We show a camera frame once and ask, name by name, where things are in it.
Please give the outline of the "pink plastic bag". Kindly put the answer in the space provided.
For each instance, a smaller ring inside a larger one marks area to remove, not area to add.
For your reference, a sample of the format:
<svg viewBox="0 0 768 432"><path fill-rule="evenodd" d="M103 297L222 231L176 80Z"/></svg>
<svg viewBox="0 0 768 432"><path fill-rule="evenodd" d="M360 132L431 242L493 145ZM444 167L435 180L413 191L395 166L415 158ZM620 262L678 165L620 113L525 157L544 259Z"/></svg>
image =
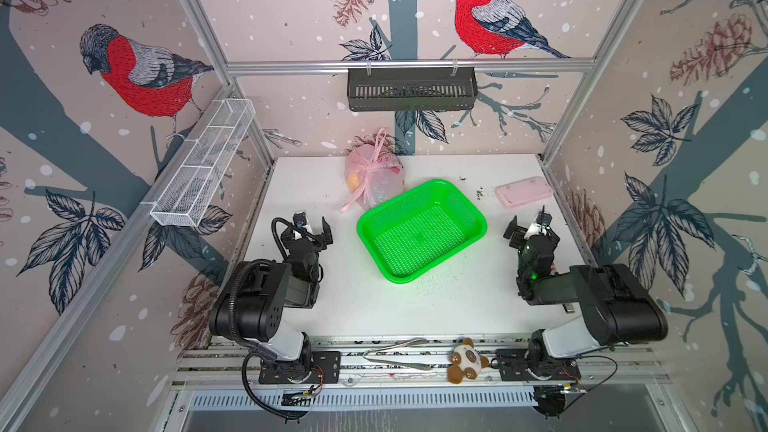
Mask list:
<svg viewBox="0 0 768 432"><path fill-rule="evenodd" d="M405 170L395 153L395 139L386 128L354 146L345 159L345 183L350 192L340 209L345 213L358 204L370 210L405 191Z"/></svg>

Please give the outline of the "green plastic basket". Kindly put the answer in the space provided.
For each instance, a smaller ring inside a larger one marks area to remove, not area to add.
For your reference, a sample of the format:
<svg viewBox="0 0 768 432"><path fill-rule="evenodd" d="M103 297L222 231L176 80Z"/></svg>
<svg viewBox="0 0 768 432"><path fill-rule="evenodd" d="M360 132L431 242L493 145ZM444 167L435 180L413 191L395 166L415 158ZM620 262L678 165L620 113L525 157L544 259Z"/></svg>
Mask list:
<svg viewBox="0 0 768 432"><path fill-rule="evenodd" d="M384 278L407 284L478 242L488 224L457 186L435 179L365 212L356 230Z"/></svg>

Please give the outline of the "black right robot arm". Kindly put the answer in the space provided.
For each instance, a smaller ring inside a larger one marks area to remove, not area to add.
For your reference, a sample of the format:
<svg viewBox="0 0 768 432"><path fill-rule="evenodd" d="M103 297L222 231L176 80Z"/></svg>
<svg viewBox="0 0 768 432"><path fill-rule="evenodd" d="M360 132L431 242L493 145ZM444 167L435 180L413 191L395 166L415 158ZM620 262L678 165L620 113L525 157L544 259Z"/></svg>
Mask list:
<svg viewBox="0 0 768 432"><path fill-rule="evenodd" d="M508 223L503 237L518 251L518 295L531 306L577 304L581 315L534 332L528 342L527 369L548 378L567 362L616 344L661 341L668 334L664 313L623 264L575 265L555 273L560 237L544 209L529 227Z"/></svg>

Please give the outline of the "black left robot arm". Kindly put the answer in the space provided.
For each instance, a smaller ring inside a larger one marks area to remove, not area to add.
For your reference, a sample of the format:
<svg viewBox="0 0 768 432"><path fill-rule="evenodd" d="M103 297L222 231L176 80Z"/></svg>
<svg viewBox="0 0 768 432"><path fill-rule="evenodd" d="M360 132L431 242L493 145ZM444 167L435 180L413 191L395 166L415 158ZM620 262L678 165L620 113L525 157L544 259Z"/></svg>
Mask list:
<svg viewBox="0 0 768 432"><path fill-rule="evenodd" d="M280 258L242 261L211 308L208 327L261 361L261 384L318 383L328 356L312 351L308 335L283 319L286 308L315 306L324 269L320 253L333 243L325 219L312 232L304 212L276 217L270 231Z"/></svg>

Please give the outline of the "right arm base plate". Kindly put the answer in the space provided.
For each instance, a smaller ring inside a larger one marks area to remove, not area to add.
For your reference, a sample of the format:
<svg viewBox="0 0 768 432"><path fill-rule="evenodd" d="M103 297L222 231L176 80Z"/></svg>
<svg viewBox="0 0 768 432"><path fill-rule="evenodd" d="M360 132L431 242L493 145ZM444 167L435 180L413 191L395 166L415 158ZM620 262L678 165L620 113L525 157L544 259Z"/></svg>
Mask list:
<svg viewBox="0 0 768 432"><path fill-rule="evenodd" d="M498 349L490 362L504 382L577 382L581 373L575 360L534 357L526 349Z"/></svg>

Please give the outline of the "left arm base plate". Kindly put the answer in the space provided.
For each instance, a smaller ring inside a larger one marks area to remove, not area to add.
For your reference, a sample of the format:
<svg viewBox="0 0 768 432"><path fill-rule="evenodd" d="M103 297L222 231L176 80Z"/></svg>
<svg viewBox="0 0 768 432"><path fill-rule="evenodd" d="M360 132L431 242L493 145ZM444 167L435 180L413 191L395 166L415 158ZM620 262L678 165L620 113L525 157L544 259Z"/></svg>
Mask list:
<svg viewBox="0 0 768 432"><path fill-rule="evenodd" d="M260 366L260 385L336 384L341 368L341 353L317 351L302 354L294 361L266 361Z"/></svg>

